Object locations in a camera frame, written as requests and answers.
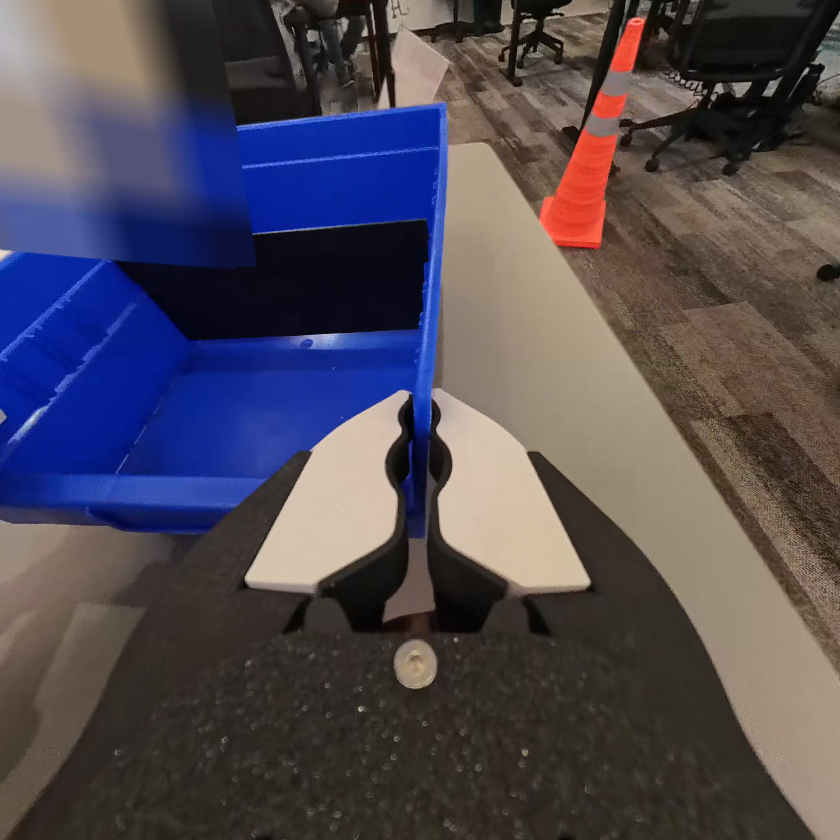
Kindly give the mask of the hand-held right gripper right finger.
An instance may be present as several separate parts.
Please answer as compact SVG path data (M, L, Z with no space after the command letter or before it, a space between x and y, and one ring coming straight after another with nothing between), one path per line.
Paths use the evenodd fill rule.
M588 575L528 450L503 426L433 390L427 567L454 605L584 592Z

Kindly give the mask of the orange traffic cone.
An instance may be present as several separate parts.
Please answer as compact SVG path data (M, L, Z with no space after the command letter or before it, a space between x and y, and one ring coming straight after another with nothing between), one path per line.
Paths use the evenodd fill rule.
M558 189L542 203L539 221L557 246L602 244L606 186L644 23L633 17L626 24Z

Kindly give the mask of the blue bin with black divider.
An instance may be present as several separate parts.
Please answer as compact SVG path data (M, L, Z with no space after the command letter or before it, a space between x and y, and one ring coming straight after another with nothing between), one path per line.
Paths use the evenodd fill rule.
M408 392L424 493L443 103L238 129L259 266L2 260L4 522L201 533Z

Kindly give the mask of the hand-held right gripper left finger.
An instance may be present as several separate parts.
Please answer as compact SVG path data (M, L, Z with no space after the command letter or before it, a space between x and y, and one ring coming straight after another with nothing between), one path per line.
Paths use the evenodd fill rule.
M403 534L412 395L396 391L311 450L245 574L249 589L315 595Z

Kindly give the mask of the black mesh office chair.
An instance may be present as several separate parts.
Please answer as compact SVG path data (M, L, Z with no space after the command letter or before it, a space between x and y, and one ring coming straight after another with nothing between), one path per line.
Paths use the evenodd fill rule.
M838 2L678 2L667 27L667 65L699 85L700 99L663 118L623 119L620 146L643 131L669 128L646 172L656 173L678 140L704 140L724 160L721 173L738 174L753 152L771 146L802 103L796 93L837 11Z

